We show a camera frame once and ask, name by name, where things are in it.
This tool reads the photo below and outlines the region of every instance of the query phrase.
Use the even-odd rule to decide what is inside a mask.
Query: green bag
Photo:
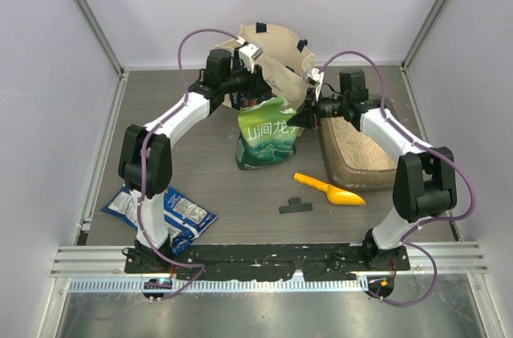
[[[301,130],[287,126],[296,111],[282,97],[241,108],[236,161],[241,170],[282,162],[296,154],[294,142]]]

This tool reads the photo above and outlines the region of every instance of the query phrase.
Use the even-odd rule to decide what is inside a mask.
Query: canvas bag
[[[297,110],[310,87],[303,80],[306,71],[313,67],[313,54],[306,48],[308,41],[300,39],[286,27],[265,23],[240,26],[239,36],[262,47],[264,53],[255,63],[262,67],[264,79],[273,89],[273,94],[285,98]],[[216,48],[233,54],[238,46],[239,42],[231,39]],[[236,95],[227,95],[224,105],[240,109]]]

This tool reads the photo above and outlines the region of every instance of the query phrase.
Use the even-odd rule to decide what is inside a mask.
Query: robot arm
[[[363,241],[364,259],[369,266],[387,264],[412,227],[424,219],[440,216],[456,205],[454,170],[425,152],[421,147],[433,146],[411,134],[388,109],[385,109],[386,117],[383,117],[381,101],[369,99],[365,75],[361,70],[341,72],[340,93],[332,98],[322,97],[318,92],[323,76],[319,72],[307,74],[313,86],[288,124],[316,127],[322,118],[344,117],[357,130],[372,138],[398,164],[393,190],[394,207],[379,225],[366,233]],[[414,141],[406,140],[390,120],[394,120]],[[448,148],[435,150],[454,160]]]
[[[227,93],[241,92],[247,96],[261,96],[271,92],[262,69],[255,60],[262,54],[260,46],[245,43],[234,55],[221,49],[210,52],[200,78],[188,88],[185,95],[171,109],[143,127],[132,124],[125,132],[119,160],[118,174],[130,189],[134,200],[141,196],[141,148],[143,140],[158,127],[148,142],[146,155],[146,197],[141,203],[141,219],[152,244],[164,255],[170,254],[170,237],[164,222],[164,192],[172,177],[172,148],[178,140],[200,120],[206,119],[224,101]],[[135,248],[128,249],[126,272],[148,272],[165,269],[167,264],[151,250],[138,229]]]

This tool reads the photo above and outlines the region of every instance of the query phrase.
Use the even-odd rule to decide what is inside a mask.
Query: yellow scoop
[[[294,174],[294,180],[299,183],[308,184],[309,186],[315,187],[316,189],[325,192],[328,201],[333,204],[366,204],[363,198],[354,194],[353,192],[342,190],[341,188],[335,187],[333,184],[324,183],[318,179],[312,178],[311,176],[303,175],[297,172]]]

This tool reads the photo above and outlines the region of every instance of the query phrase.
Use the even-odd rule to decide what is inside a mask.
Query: brown litter box
[[[396,116],[388,100],[386,106]],[[321,141],[326,172],[335,186],[375,190],[394,185],[395,161],[343,118],[321,120]]]

